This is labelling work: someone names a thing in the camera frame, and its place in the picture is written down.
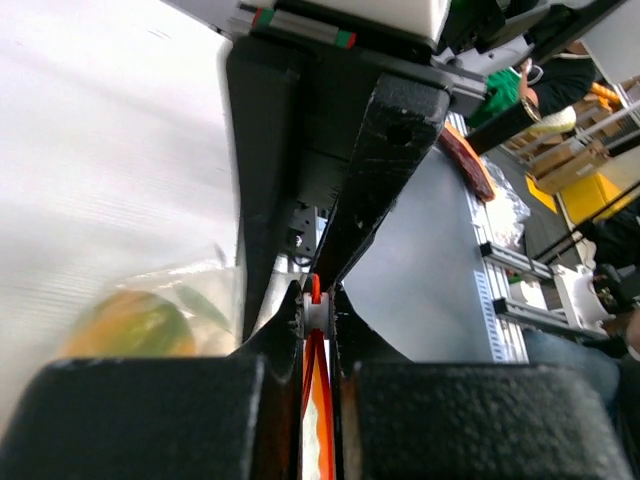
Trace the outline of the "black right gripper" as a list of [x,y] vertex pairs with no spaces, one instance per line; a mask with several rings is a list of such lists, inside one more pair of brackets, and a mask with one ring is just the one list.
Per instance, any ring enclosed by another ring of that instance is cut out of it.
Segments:
[[431,32],[391,26],[388,1],[179,1],[228,38],[239,190],[242,339],[261,312],[296,204],[331,208],[314,273],[330,290],[373,242],[449,112],[483,77],[437,58]]

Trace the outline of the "green orange mango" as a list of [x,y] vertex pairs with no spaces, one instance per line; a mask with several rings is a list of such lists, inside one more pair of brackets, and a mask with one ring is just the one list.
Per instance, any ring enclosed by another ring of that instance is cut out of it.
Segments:
[[87,309],[57,356],[195,356],[196,341],[180,309],[144,291],[119,290]]

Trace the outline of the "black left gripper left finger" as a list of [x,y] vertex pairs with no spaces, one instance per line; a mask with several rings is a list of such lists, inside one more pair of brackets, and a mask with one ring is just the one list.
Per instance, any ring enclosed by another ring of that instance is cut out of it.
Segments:
[[43,367],[1,441],[5,479],[296,479],[301,287],[225,357]]

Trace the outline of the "clear zip bag orange zipper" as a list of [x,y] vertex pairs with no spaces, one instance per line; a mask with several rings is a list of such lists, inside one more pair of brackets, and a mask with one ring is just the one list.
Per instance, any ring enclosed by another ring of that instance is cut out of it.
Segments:
[[[195,356],[226,356],[240,345],[242,323],[240,319],[241,272],[227,261],[223,250],[216,244],[210,248],[212,256],[183,260],[160,270],[141,273],[107,284],[90,307],[100,303],[119,290],[155,293],[174,303],[185,316],[196,341]],[[279,307],[285,290],[292,280],[302,283],[301,267],[287,267],[284,260],[276,261],[267,297],[258,316],[256,328],[266,324]],[[330,462],[328,408],[325,393],[328,378],[323,382],[322,370],[327,370],[326,354],[320,347],[326,342],[305,340],[303,357],[303,399],[306,408],[302,421],[302,473],[301,479],[335,479]]]

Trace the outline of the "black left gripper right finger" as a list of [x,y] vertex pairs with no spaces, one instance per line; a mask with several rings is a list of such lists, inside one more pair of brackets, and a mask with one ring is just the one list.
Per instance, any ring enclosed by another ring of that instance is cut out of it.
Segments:
[[629,479],[595,390],[555,365],[416,363],[332,294],[340,479]]

